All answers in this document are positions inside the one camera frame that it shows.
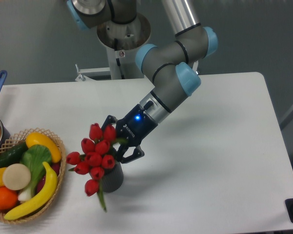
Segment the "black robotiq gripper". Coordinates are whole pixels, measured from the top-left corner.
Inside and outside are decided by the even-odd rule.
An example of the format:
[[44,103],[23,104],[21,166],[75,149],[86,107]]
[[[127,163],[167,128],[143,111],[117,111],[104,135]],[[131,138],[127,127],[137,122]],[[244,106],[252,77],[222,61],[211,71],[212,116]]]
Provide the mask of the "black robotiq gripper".
[[[121,144],[116,153],[116,160],[120,163],[130,163],[145,155],[140,144],[152,132],[158,123],[149,117],[140,104],[137,104],[124,118],[118,120],[115,116],[108,115],[101,126],[105,130],[108,125],[116,124],[117,138],[126,140]],[[125,156],[130,147],[134,147],[131,155]]]

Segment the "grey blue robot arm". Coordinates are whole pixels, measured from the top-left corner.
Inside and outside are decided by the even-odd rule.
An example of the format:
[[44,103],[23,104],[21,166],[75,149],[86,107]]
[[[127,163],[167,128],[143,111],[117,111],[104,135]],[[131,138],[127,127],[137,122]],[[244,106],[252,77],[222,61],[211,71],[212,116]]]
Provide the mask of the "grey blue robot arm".
[[105,129],[114,124],[121,138],[115,159],[129,163],[142,156],[142,140],[201,85],[192,66],[213,54],[218,38],[210,27],[203,27],[190,0],[165,0],[175,42],[159,48],[142,46],[135,57],[138,69],[152,82],[154,88],[122,119],[108,116]]

